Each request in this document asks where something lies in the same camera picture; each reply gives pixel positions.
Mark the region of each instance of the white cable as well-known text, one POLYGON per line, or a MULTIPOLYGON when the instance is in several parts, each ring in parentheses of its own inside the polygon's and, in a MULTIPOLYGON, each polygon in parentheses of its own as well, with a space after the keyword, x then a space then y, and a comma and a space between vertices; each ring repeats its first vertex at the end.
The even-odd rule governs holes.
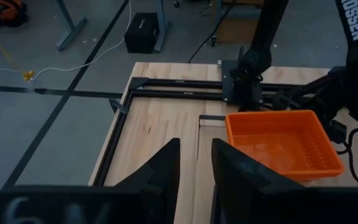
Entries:
POLYGON ((20 72, 19 70, 12 70, 12 69, 9 69, 9 68, 0 68, 0 71, 20 72))
MULTIPOLYGON (((131 4, 131 0, 128 0, 128 3, 129 3, 129 19, 128 19, 128 25, 127 25, 127 29, 125 31, 128 30, 130 24, 131 24, 131 18, 132 18, 132 4, 131 4)), ((99 57, 97 57, 95 60, 93 60, 92 62, 90 63, 86 63, 84 65, 81 65, 81 66, 78 66, 78 67, 74 67, 74 68, 67 68, 67 69, 64 69, 64 68, 53 68, 53 67, 50 67, 50 68, 45 68, 43 70, 41 70, 39 73, 36 74, 36 76, 34 78, 31 79, 32 82, 35 82, 38 77, 43 74, 44 72, 46 71, 49 71, 49 70, 56 70, 56 71, 63 71, 63 72, 71 72, 71 71, 74 71, 74 70, 77 70, 77 69, 80 69, 80 68, 83 68, 83 67, 86 67, 88 65, 91 65, 95 62, 97 62, 101 57, 103 57, 107 52, 109 52, 110 50, 112 49, 115 49, 116 47, 120 46, 124 41, 124 37, 122 38, 122 40, 117 44, 115 45, 114 47, 111 47, 109 49, 107 49, 105 52, 103 52, 101 55, 99 55, 99 57)))
MULTIPOLYGON (((128 0, 128 3, 129 3, 129 19, 128 19, 127 29, 125 31, 128 30, 128 28, 129 28, 129 26, 131 24, 131 19, 132 19, 132 4, 131 4, 131 0, 128 0)), ((53 67, 45 68, 45 69, 41 70, 39 73, 37 73, 34 78, 31 78, 30 81, 35 82, 41 74, 43 74, 44 72, 49 71, 49 70, 62 71, 62 72, 71 72, 71 71, 75 71, 77 69, 86 67, 88 65, 91 65, 91 64, 97 62, 101 57, 103 57, 110 50, 115 49, 116 47, 120 46, 123 43, 123 41, 124 41, 124 37, 122 38, 122 40, 118 44, 116 44, 114 47, 111 47, 111 48, 107 49, 105 52, 103 52, 101 55, 99 55, 99 57, 97 57, 95 60, 93 60, 90 63, 86 63, 84 65, 74 67, 74 68, 53 68, 53 67)), ((17 70, 11 70, 11 69, 8 69, 8 68, 0 68, 0 71, 19 72, 17 70)))

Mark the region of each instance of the black box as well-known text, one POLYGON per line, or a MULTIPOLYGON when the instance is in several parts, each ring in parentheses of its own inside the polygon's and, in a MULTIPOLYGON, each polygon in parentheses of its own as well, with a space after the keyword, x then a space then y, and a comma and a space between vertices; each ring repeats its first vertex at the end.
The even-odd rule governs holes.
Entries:
POLYGON ((157 13, 137 13, 125 33, 129 53, 151 54, 159 29, 157 13))

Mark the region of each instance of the yellow cable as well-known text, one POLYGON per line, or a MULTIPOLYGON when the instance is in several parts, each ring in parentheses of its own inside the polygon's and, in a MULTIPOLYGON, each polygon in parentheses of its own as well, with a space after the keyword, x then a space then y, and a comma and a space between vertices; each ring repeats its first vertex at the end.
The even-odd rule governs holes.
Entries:
POLYGON ((0 44, 0 51, 4 54, 4 56, 6 57, 7 61, 11 64, 11 66, 13 68, 19 70, 23 74, 23 78, 26 81, 30 81, 30 79, 34 75, 34 72, 33 71, 27 72, 24 69, 22 69, 22 67, 15 60, 13 60, 13 58, 6 52, 6 50, 4 49, 4 47, 1 44, 0 44))

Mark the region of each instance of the orange bag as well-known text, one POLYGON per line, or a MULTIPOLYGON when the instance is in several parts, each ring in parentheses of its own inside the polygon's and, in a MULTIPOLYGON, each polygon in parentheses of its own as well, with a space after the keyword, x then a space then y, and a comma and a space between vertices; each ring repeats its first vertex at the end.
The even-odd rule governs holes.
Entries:
POLYGON ((18 27, 29 21, 27 5, 20 0, 0 0, 0 26, 18 27))

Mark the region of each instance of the metal table leg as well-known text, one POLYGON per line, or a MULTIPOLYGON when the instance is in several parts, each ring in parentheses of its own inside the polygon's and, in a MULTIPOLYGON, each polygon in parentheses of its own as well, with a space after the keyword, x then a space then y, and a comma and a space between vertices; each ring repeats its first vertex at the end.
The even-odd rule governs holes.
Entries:
MULTIPOLYGON (((222 1, 221 0, 215 0, 215 25, 217 26, 219 21, 221 20, 221 14, 222 11, 222 1)), ((211 46, 216 46, 216 32, 211 37, 211 46)))
POLYGON ((59 51, 62 51, 66 49, 67 46, 74 40, 74 38, 81 32, 82 28, 84 28, 87 22, 87 19, 84 16, 75 26, 63 0, 57 0, 57 4, 59 5, 63 22, 67 27, 67 33, 64 34, 63 37, 57 43, 57 49, 59 51))
POLYGON ((163 0, 157 0, 157 1, 158 1, 158 3, 157 3, 157 18, 158 18, 158 28, 160 29, 160 33, 157 37, 157 41, 154 46, 154 51, 161 52, 161 47, 164 42, 165 35, 167 34, 169 22, 165 20, 163 0))

